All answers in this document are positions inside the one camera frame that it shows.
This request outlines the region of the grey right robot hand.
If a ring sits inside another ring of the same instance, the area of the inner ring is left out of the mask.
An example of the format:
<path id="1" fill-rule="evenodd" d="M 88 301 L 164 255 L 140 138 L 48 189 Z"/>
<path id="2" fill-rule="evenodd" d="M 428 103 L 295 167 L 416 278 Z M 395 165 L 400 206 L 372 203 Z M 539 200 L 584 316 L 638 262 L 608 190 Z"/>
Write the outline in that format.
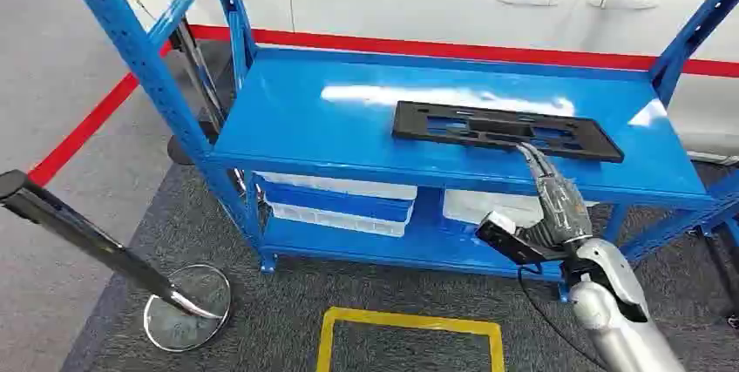
<path id="1" fill-rule="evenodd" d="M 561 247 L 593 236 L 592 223 L 580 191 L 550 159 L 529 143 L 518 143 L 538 192 L 543 218 L 521 227 L 526 240 L 541 247 Z"/>

